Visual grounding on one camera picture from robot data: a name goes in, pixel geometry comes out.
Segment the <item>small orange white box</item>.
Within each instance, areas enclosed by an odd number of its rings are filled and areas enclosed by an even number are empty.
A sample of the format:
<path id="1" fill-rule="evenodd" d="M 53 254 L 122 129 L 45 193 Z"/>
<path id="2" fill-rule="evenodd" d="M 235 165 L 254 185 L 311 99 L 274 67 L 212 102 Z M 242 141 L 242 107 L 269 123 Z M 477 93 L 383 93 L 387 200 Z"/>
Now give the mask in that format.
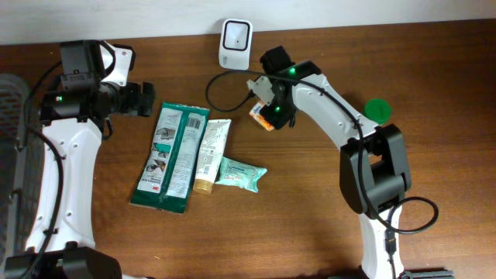
<path id="1" fill-rule="evenodd" d="M 266 131 L 274 130 L 274 127 L 260 114 L 261 109 L 265 107 L 265 103 L 262 100 L 259 100 L 254 107 L 251 108 L 249 115 Z"/>

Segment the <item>green white 3M pouch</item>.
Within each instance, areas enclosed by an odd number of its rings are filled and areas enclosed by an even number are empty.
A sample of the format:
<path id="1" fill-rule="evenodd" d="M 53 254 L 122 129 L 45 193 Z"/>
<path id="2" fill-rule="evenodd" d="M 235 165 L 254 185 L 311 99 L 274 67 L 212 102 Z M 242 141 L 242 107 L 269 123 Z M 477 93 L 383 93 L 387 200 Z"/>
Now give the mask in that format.
<path id="1" fill-rule="evenodd" d="M 131 205 L 182 214 L 210 110 L 164 102 Z"/>

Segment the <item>white Pantene conditioner tube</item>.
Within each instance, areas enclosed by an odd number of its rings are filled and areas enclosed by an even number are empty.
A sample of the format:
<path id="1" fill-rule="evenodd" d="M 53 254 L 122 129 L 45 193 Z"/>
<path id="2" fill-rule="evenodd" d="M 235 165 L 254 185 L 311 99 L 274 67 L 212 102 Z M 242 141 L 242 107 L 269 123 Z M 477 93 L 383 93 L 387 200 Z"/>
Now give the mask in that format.
<path id="1" fill-rule="evenodd" d="M 193 191 L 210 194 L 226 147 L 231 119 L 208 120 L 198 151 Z"/>

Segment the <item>teal wet wipes pack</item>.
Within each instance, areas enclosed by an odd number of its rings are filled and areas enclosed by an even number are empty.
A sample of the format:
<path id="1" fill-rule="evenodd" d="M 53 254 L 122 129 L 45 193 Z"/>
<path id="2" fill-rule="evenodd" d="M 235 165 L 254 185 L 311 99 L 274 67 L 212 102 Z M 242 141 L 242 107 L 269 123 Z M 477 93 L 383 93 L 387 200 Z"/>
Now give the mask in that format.
<path id="1" fill-rule="evenodd" d="M 264 167 L 255 167 L 249 164 L 223 157 L 219 177 L 216 184 L 233 186 L 257 193 L 257 182 L 267 173 Z"/>

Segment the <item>green lid glass jar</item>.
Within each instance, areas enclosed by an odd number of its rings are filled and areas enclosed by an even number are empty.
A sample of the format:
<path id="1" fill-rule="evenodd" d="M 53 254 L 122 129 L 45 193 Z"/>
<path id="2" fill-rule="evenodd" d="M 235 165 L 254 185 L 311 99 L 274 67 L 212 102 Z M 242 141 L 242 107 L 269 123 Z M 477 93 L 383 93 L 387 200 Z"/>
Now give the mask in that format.
<path id="1" fill-rule="evenodd" d="M 385 124 L 391 113 L 392 108 L 384 99 L 371 99 L 363 108 L 363 115 L 379 125 Z"/>

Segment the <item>left black and white arm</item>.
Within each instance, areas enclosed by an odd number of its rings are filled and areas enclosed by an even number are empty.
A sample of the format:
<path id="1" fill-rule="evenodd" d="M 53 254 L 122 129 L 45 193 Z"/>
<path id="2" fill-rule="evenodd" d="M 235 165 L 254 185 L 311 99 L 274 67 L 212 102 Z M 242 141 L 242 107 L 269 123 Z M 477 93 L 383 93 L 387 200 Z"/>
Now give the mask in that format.
<path id="1" fill-rule="evenodd" d="M 99 252 L 91 224 L 93 176 L 98 150 L 113 134 L 111 117 L 149 117 L 153 85 L 128 80 L 136 53 L 104 40 L 60 44 L 62 73 L 40 103 L 36 128 L 43 142 L 43 176 L 33 226 L 22 255 L 5 261 L 5 278 L 124 278 L 116 258 Z"/>

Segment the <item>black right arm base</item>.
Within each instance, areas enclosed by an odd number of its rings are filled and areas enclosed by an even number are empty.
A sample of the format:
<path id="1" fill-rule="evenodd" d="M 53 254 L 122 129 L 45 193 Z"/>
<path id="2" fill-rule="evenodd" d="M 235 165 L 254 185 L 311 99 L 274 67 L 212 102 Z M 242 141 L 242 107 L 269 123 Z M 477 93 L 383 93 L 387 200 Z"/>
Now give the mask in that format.
<path id="1" fill-rule="evenodd" d="M 351 274 L 332 275 L 328 279 L 366 279 L 362 270 Z M 406 270 L 398 275 L 399 279 L 455 279 L 455 273 L 446 269 Z"/>

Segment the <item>right black and white arm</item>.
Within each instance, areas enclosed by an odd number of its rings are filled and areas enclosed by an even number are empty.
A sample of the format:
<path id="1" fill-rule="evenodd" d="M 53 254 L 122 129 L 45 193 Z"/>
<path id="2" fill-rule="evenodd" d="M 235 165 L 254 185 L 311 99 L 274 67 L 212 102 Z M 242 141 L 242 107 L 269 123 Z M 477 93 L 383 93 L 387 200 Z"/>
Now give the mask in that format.
<path id="1" fill-rule="evenodd" d="M 265 74 L 256 79 L 254 92 L 265 104 L 262 119 L 280 129 L 304 112 L 339 150 L 340 191 L 360 219 L 361 276 L 403 277 L 398 222 L 412 182 L 400 129 L 358 112 L 313 62 L 296 64 L 282 46 L 268 50 L 260 63 Z"/>

